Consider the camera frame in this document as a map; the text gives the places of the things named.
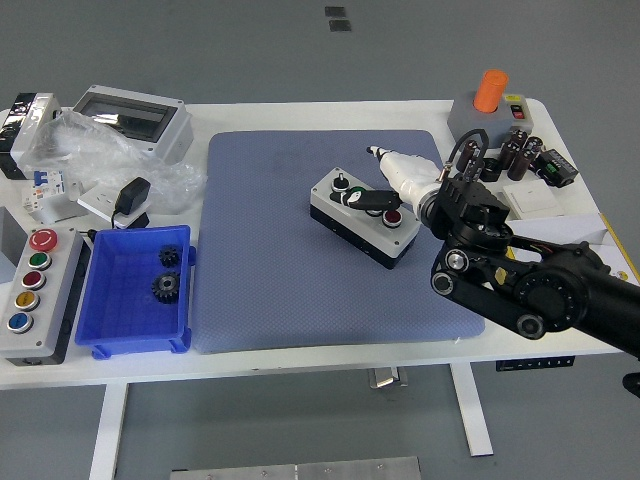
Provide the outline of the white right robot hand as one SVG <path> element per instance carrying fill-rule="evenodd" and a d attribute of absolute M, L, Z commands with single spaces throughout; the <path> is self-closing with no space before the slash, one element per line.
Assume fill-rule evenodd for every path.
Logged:
<path fill-rule="evenodd" d="M 415 217 L 426 223 L 428 211 L 441 186 L 440 169 L 434 162 L 418 155 L 402 154 L 378 146 L 367 151 L 378 161 L 390 190 L 357 190 L 334 192 L 330 198 L 346 207 L 363 211 L 390 211 L 402 203 L 410 205 Z"/>

